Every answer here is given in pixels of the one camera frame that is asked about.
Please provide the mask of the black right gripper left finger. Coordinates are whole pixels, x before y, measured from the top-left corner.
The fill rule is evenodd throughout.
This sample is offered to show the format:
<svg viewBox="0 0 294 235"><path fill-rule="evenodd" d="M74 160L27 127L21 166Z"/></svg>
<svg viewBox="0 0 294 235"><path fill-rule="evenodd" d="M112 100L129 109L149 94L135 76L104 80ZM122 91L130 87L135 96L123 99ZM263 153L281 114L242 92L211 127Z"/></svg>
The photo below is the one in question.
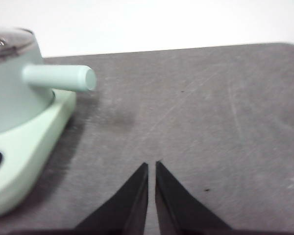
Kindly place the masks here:
<svg viewBox="0 0 294 235"><path fill-rule="evenodd" d="M83 235L142 235L148 205L148 164L142 163L121 188L74 230Z"/></svg>

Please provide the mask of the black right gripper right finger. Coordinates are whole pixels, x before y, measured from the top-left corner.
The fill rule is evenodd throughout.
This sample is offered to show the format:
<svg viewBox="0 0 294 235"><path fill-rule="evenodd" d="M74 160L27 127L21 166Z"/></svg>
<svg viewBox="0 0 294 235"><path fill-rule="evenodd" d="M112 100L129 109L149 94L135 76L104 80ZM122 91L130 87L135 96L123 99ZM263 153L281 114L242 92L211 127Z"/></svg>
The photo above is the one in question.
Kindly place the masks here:
<svg viewBox="0 0 294 235"><path fill-rule="evenodd" d="M231 235L228 224L195 199L160 161L155 202L162 235Z"/></svg>

